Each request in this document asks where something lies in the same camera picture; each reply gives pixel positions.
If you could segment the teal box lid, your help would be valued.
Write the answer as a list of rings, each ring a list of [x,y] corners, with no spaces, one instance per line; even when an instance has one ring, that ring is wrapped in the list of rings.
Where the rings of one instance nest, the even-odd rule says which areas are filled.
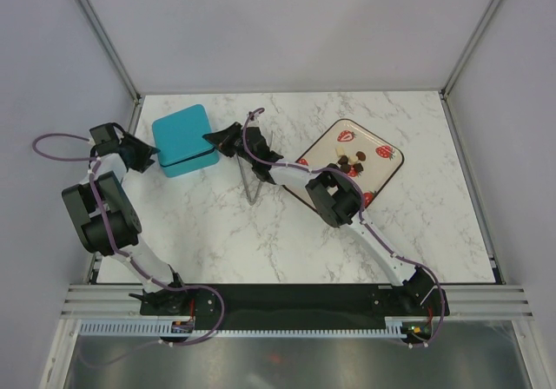
[[[186,162],[214,151],[203,136],[212,131],[201,104],[182,109],[152,123],[152,134],[164,167]]]

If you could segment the metal tweezers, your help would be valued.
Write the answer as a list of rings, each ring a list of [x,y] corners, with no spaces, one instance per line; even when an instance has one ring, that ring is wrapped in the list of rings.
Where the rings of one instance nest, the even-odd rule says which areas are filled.
[[[235,159],[240,169],[248,204],[253,206],[260,195],[262,184],[269,180],[270,166],[260,161],[270,161],[272,150],[269,145],[272,142],[267,141],[265,134],[258,127],[247,128],[246,138],[248,150],[255,159],[245,152],[242,140],[240,140],[239,154]]]

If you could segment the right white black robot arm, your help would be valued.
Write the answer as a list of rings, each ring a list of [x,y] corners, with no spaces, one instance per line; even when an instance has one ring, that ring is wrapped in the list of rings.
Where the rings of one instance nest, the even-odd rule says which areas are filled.
[[[417,314],[439,295],[444,310],[447,298],[434,272],[409,260],[394,248],[385,235],[365,215],[364,194],[357,184],[334,164],[310,168],[289,162],[267,145],[257,127],[233,123],[228,128],[202,138],[227,157],[240,156],[251,164],[263,182],[288,188],[304,188],[316,213],[330,227],[343,229],[361,242],[397,293],[397,304],[407,314]]]

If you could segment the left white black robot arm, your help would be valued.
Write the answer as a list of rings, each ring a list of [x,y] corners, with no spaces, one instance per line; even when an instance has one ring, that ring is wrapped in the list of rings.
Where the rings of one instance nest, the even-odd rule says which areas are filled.
[[[83,181],[62,191],[63,203],[83,247],[124,265],[142,283],[146,299],[160,293],[171,314],[189,307],[179,274],[142,239],[142,224],[122,181],[129,171],[143,173],[159,150],[109,122],[92,128],[93,146]]]

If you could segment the teal chocolate box tray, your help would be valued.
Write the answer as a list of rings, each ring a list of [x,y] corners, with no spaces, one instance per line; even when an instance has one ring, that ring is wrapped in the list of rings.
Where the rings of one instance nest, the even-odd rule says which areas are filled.
[[[219,161],[214,148],[197,155],[163,155],[159,154],[159,166],[168,178],[185,175],[200,170]]]

